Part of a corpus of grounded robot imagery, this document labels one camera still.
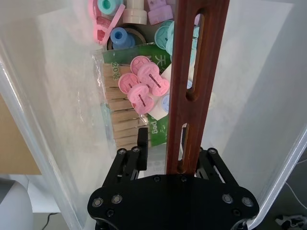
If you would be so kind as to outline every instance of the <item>plastic container wall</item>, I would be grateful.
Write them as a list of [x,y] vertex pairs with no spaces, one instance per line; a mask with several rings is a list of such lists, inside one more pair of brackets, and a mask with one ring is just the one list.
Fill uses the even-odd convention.
[[[306,147],[307,3],[231,0],[202,146],[260,204],[259,224]],[[0,92],[72,230],[112,163],[81,0],[0,3]],[[163,172],[165,145],[149,164]]]

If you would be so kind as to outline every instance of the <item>black metal bracket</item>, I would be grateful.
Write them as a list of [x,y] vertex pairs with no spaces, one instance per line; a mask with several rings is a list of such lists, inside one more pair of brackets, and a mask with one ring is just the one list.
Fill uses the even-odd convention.
[[254,195],[237,184],[216,149],[200,149],[196,177],[138,179],[147,156],[148,132],[140,128],[138,146],[117,151],[103,186],[90,197],[96,230],[246,230],[258,214]]

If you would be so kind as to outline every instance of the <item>clear plastic bin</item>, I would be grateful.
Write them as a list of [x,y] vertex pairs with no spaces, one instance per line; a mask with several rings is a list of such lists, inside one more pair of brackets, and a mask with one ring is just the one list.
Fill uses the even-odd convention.
[[[0,92],[71,230],[112,163],[83,0],[0,3]],[[307,2],[231,0],[202,146],[269,210],[307,142]],[[163,170],[165,145],[149,171]]]

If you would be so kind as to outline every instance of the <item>cable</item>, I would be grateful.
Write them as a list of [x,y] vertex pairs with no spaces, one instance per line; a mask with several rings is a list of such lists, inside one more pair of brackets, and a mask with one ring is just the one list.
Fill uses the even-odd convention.
[[294,193],[294,191],[293,191],[293,189],[291,188],[291,186],[290,186],[287,182],[286,182],[285,184],[288,185],[288,187],[290,188],[291,192],[293,193],[293,195],[294,195],[294,197],[296,198],[296,200],[300,203],[300,205],[301,205],[302,207],[304,207],[304,209],[307,210],[307,207],[306,207],[305,205],[303,205],[302,202],[297,198],[297,196],[296,196],[296,194]]
[[55,214],[58,214],[58,212],[52,212],[52,213],[50,213],[50,214],[48,215],[48,217],[47,217],[47,223],[46,223],[46,225],[42,228],[42,230],[44,230],[44,229],[47,227],[47,225],[48,225],[48,223],[49,223],[49,220],[50,220],[50,216],[55,215]]
[[298,162],[298,163],[296,163],[296,164],[304,163],[305,161],[307,161],[307,159],[302,160],[302,161],[299,161],[299,162]]

